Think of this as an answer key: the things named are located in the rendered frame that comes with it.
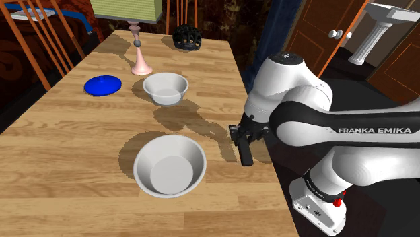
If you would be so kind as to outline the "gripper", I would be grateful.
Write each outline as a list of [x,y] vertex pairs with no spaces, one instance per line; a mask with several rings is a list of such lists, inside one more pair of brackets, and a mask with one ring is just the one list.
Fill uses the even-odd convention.
[[229,131],[231,140],[238,146],[241,165],[253,165],[249,144],[262,139],[269,132],[268,123],[256,122],[253,115],[244,113],[238,125],[229,125]]

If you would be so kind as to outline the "large white bowl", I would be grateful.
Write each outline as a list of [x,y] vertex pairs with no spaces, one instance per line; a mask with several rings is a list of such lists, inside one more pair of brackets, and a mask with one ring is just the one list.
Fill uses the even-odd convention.
[[163,135],[145,144],[133,164],[138,186],[164,199],[192,191],[203,179],[207,159],[203,148],[184,135]]

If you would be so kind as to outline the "small white bowl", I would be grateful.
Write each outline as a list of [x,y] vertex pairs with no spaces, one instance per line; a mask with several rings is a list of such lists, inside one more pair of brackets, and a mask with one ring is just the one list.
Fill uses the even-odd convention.
[[155,73],[143,81],[144,91],[158,106],[179,104],[188,87],[188,80],[176,73]]

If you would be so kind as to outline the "blue curtain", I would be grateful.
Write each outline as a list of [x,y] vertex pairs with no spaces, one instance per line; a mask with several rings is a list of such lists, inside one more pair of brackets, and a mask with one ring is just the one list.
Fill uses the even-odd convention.
[[278,53],[287,38],[302,0],[273,0],[260,37],[253,63],[241,72],[242,81],[249,93],[263,61]]

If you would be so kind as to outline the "black helmet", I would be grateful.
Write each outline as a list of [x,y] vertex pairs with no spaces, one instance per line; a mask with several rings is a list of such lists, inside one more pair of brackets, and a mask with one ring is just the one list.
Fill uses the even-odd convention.
[[202,36],[194,26],[182,24],[174,29],[172,40],[176,48],[192,51],[200,49]]

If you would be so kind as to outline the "brown door with white knob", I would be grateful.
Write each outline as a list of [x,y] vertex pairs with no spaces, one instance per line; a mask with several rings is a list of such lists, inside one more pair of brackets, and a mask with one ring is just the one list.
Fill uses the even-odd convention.
[[306,0],[285,46],[320,77],[369,0]]

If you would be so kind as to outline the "pink lamp with green shade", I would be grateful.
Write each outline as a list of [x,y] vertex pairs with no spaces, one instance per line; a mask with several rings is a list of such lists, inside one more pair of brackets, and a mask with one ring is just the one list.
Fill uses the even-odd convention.
[[90,0],[94,16],[109,20],[125,20],[129,24],[136,47],[134,75],[148,75],[153,69],[146,63],[141,52],[139,23],[156,24],[162,16],[162,0]]

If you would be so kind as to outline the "orange wooden chair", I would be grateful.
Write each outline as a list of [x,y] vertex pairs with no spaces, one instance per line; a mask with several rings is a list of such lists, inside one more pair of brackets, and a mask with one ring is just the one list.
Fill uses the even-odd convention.
[[35,83],[52,85],[81,60],[90,39],[88,0],[0,0],[0,107]]
[[[166,6],[166,35],[170,33],[170,6],[171,2],[176,3],[176,25],[188,23],[188,6],[190,0],[166,0],[164,4]],[[198,0],[193,1],[193,26],[198,28]]]

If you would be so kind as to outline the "blue plate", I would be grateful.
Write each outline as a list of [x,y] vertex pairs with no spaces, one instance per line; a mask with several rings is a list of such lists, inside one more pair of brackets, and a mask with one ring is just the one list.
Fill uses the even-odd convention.
[[107,96],[111,95],[122,86],[122,81],[112,75],[99,75],[89,79],[85,85],[84,90],[93,96]]

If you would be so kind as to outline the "brown panelled door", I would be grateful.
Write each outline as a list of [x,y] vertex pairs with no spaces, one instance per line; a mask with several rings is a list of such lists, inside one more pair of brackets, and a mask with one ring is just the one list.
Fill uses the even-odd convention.
[[420,97],[420,20],[367,79],[386,97],[406,104]]

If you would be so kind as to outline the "wooden table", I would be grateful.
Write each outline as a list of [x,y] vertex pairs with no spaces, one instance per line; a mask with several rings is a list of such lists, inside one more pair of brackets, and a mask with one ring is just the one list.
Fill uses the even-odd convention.
[[[150,101],[131,73],[132,34],[113,32],[0,133],[0,237],[299,237],[265,143],[243,167],[230,140],[246,91],[229,43],[184,52],[170,36],[140,39],[155,72],[187,78],[182,102]],[[120,90],[88,94],[99,75],[119,78]],[[165,134],[194,139],[207,157],[201,183],[175,199],[133,179],[137,152]]]

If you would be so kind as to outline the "white pedestal sink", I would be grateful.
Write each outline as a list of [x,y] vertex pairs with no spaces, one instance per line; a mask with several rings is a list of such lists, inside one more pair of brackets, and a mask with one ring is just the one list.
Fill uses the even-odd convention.
[[364,63],[375,44],[393,24],[416,22],[420,18],[419,12],[380,3],[368,3],[364,10],[376,23],[357,50],[348,58],[348,61],[355,65]]

